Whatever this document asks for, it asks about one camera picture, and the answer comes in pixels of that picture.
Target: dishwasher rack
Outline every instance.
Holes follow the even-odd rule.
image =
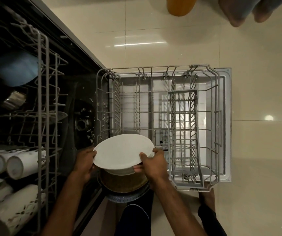
[[[41,209],[44,206],[46,218],[49,215],[49,203],[57,197],[58,173],[58,111],[65,106],[60,96],[58,76],[64,75],[58,67],[68,64],[59,54],[49,48],[49,39],[38,29],[29,25],[20,15],[0,3],[13,18],[6,23],[0,20],[0,49],[19,48],[38,57],[38,76],[33,82],[17,87],[27,95],[26,103],[16,111],[0,114],[1,121],[8,121],[8,132],[0,135],[0,143],[19,146],[20,149],[38,151],[38,178],[32,184],[38,185],[37,228],[28,233],[41,230]],[[41,149],[46,150],[45,164],[42,167]],[[44,205],[41,194],[46,194]]]
[[[178,190],[209,191],[225,164],[219,76],[208,64],[100,70],[96,143],[142,134],[165,152]]]

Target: tile floor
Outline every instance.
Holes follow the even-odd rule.
[[[184,17],[165,0],[43,1],[107,67],[231,67],[232,182],[216,186],[218,219],[228,235],[282,235],[282,6],[233,28],[217,0]],[[153,207],[152,235],[173,235]]]

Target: upper dish rack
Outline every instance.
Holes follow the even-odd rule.
[[[102,69],[96,78],[96,143],[142,134],[164,150],[178,190],[208,191],[220,176],[219,89],[219,73],[208,64]]]
[[[9,7],[0,3],[12,20],[0,20],[0,50],[19,48],[38,58],[38,76],[28,84],[18,87],[27,95],[26,103],[16,111],[0,114],[0,121],[8,121],[9,128],[0,136],[0,143],[21,148],[38,149],[38,214],[37,227],[41,229],[41,193],[46,193],[45,216],[49,215],[49,203],[57,197],[58,176],[58,111],[64,107],[66,94],[60,93],[58,76],[64,75],[58,68],[68,62],[49,48],[49,39],[38,29]],[[46,163],[41,166],[41,149],[46,150]]]

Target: foot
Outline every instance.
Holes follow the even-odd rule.
[[[199,192],[199,200],[200,203],[205,203],[211,210],[215,212],[215,194],[213,188],[210,190],[210,192]]]
[[[256,7],[252,11],[252,13],[255,16],[255,21],[257,23],[262,23],[262,22],[265,22],[266,20],[269,19],[269,17],[272,15],[273,11],[266,11],[264,8],[259,6],[259,7]]]
[[[245,19],[236,19],[233,17],[233,15],[229,11],[230,10],[229,7],[231,3],[232,0],[219,0],[219,6],[223,11],[223,13],[225,14],[225,16],[227,17],[227,19],[229,20],[230,24],[233,27],[239,27],[245,22]]]

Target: plate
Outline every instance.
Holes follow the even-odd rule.
[[[141,173],[128,176],[114,176],[105,170],[101,170],[100,182],[113,192],[130,193],[144,186],[148,179]]]
[[[154,144],[145,136],[139,134],[122,134],[108,138],[98,144],[93,163],[108,170],[127,169],[141,162],[140,152],[153,157]]]

